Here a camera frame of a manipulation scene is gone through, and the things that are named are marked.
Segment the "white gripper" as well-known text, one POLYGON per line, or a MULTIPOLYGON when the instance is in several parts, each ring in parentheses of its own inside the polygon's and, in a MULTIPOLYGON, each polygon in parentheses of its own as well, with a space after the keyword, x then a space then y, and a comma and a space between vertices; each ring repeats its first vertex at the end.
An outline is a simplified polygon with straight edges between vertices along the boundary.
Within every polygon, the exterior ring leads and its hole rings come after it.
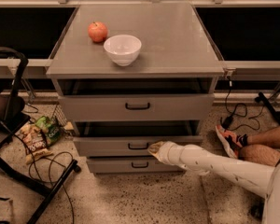
POLYGON ((183 150, 183 146, 171 141, 159 141, 151 144, 147 149, 147 151, 155 158, 158 158, 160 162, 176 166, 181 166, 183 164, 180 160, 183 150))

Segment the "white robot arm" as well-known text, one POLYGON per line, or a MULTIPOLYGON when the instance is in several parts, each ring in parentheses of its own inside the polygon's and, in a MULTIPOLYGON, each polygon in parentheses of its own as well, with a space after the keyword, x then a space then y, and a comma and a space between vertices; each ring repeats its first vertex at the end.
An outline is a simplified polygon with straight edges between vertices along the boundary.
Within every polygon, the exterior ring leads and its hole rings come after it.
POLYGON ((197 145, 160 141, 148 147, 158 161, 201 174, 213 172, 264 199, 262 224, 280 224, 280 162, 267 166, 213 154, 197 145))

